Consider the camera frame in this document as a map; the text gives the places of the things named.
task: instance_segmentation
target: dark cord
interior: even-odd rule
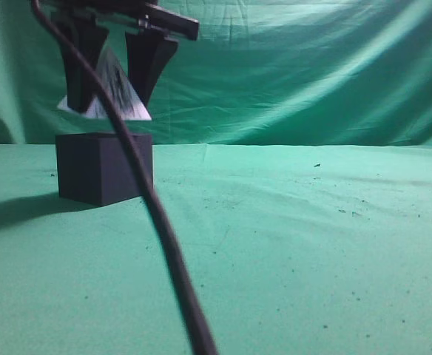
[[[165,254],[166,264],[172,279],[173,288],[178,299],[180,312],[186,326],[186,332],[192,345],[194,355],[215,355],[217,349],[205,316],[199,305],[193,289],[183,255],[178,245],[176,235],[170,225],[169,218],[153,188],[152,181],[144,168],[143,159],[129,129],[124,123],[118,109],[112,102],[101,80],[79,50],[60,32],[60,30],[42,12],[39,0],[32,0],[32,10],[40,24],[73,55],[81,65],[94,86],[96,95],[102,103],[111,124],[121,142],[129,161],[135,182],[141,189],[144,202],[149,210],[154,227],[160,238]]]

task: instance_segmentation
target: robotic arm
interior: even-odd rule
[[[51,19],[84,55],[93,69],[109,30],[100,21],[127,26],[126,47],[128,77],[145,107],[165,66],[178,50],[171,35],[190,41],[198,39],[199,22],[180,16],[157,5],[158,0],[43,0],[54,8]],[[61,46],[67,80],[68,106],[83,113],[90,105],[92,85],[81,67]]]

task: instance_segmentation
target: green backdrop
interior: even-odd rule
[[[156,143],[432,144],[432,0],[162,0],[201,22],[130,123]],[[126,67],[123,29],[109,39]],[[58,46],[0,0],[0,143],[109,129],[56,109]]]

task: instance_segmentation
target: black cube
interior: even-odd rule
[[[152,136],[132,134],[132,138],[153,180]],[[106,206],[141,195],[114,133],[57,135],[55,150],[60,197]]]

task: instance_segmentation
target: green fabric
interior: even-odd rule
[[[162,0],[201,22],[152,96],[156,143],[432,144],[432,0]],[[109,40],[124,67],[123,29]],[[57,44],[0,0],[0,143],[109,129],[65,114]]]
[[[154,153],[221,355],[432,354],[432,148]],[[0,354],[190,354],[141,199],[59,199],[54,154],[0,146]]]

